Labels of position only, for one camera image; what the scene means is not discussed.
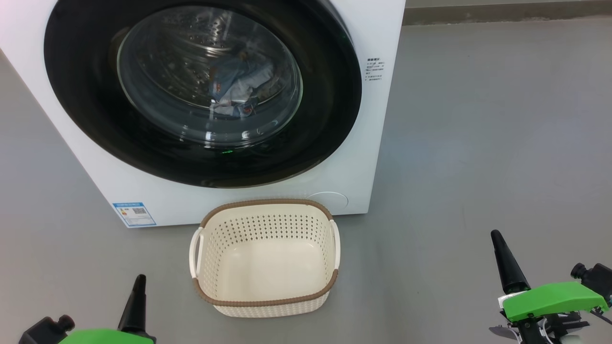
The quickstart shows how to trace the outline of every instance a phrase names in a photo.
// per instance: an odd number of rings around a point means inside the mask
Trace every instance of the white plastic basket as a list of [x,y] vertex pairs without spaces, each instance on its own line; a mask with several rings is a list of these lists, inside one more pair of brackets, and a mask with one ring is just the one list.
[[204,218],[189,248],[197,292],[219,312],[241,318],[318,309],[339,265],[338,227],[325,207],[308,200],[221,206]]

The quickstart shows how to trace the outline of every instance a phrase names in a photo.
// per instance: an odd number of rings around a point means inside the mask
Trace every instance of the washing machine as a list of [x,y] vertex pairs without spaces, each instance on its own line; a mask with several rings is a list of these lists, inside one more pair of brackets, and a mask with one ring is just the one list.
[[404,0],[0,4],[0,49],[126,226],[368,211]]

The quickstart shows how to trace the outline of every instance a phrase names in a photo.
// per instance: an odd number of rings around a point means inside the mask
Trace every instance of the perforated basket wall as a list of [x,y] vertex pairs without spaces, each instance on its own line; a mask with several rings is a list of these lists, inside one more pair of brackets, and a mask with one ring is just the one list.
[[[292,240],[308,241],[319,252],[320,259],[312,264],[322,264],[317,266],[320,273],[309,278],[320,279],[320,290],[308,295],[282,290],[279,298],[264,301],[222,297],[222,259],[228,250],[257,241],[283,245]],[[307,200],[248,201],[219,207],[202,221],[190,248],[190,270],[200,296],[223,314],[238,317],[286,316],[318,309],[337,278],[339,264],[336,224],[327,209]]]

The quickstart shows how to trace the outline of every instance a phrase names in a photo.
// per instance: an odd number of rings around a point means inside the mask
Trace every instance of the blue label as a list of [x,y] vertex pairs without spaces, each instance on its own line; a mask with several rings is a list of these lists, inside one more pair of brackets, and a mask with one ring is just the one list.
[[157,225],[143,203],[113,203],[113,206],[128,227]]

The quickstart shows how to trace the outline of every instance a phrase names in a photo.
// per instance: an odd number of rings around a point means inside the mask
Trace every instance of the concrete floor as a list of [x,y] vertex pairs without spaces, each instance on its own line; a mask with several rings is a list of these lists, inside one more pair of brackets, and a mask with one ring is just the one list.
[[[194,292],[194,226],[128,230],[0,59],[0,333],[115,327],[137,274],[158,343],[511,343],[489,232],[532,286],[612,266],[612,20],[404,27],[370,213],[338,217],[317,312],[227,318]],[[612,327],[586,315],[586,343]]]
[[406,7],[478,6],[499,4],[528,4],[532,2],[560,2],[573,0],[406,0]]

